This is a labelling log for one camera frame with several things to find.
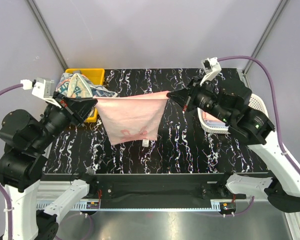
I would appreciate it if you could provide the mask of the pink rabbit towel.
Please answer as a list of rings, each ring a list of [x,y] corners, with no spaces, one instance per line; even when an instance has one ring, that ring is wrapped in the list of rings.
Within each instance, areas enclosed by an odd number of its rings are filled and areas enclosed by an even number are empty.
[[[98,97],[97,112],[111,145],[156,141],[168,91],[128,97]]]

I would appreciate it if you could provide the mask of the pink hedgehog towel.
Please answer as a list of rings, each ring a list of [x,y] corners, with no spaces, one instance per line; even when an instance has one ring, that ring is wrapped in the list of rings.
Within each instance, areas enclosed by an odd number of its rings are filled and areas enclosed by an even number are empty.
[[[219,120],[216,117],[214,117],[211,114],[204,112],[204,111],[202,111],[202,118],[205,121],[219,122]]]

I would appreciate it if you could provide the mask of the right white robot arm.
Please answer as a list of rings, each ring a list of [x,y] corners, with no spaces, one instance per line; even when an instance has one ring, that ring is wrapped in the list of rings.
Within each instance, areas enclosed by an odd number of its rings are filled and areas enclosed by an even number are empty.
[[[170,91],[167,97],[183,111],[203,110],[225,123],[228,132],[256,153],[272,177],[255,178],[225,173],[208,192],[222,198],[231,195],[266,198],[285,213],[300,212],[300,168],[297,162],[280,149],[279,133],[268,116],[249,106],[252,90],[222,82],[218,89],[200,76],[180,90]]]

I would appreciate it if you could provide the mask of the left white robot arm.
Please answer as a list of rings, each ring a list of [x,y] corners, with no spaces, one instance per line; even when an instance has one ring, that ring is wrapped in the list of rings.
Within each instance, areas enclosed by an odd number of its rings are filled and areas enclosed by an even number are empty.
[[[53,94],[40,120],[17,109],[1,124],[4,154],[0,158],[0,190],[5,199],[4,240],[52,240],[66,214],[82,198],[98,193],[96,178],[88,173],[77,176],[50,205],[37,209],[37,193],[42,170],[48,159],[47,147],[68,126],[80,126],[95,107],[95,98],[68,98]]]

